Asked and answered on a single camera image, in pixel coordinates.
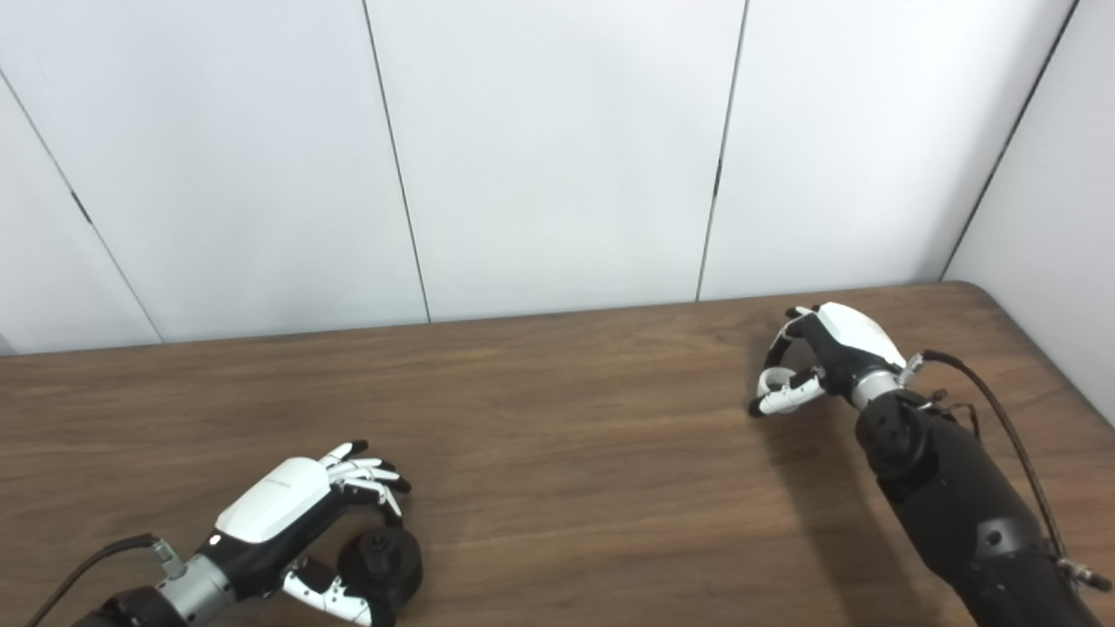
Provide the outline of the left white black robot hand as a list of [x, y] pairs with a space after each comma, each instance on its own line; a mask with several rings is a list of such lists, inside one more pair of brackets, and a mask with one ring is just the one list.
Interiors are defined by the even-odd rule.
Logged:
[[235, 602], [283, 591], [343, 623], [394, 626], [388, 602], [307, 554], [350, 507], [378, 508], [387, 524], [401, 525], [397, 496], [413, 488], [391, 463], [363, 457], [367, 448], [357, 440], [320, 459], [287, 459], [220, 512], [198, 554], [223, 576], [220, 587]]

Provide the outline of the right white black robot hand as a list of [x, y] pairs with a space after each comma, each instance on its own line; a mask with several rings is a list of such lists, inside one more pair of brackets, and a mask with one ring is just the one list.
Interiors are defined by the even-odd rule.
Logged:
[[[783, 361], [796, 343], [812, 350], [814, 361], [793, 370]], [[836, 302], [795, 307], [766, 353], [747, 412], [753, 418], [789, 414], [825, 395], [864, 409], [902, 388], [906, 365], [888, 332], [865, 314]]]

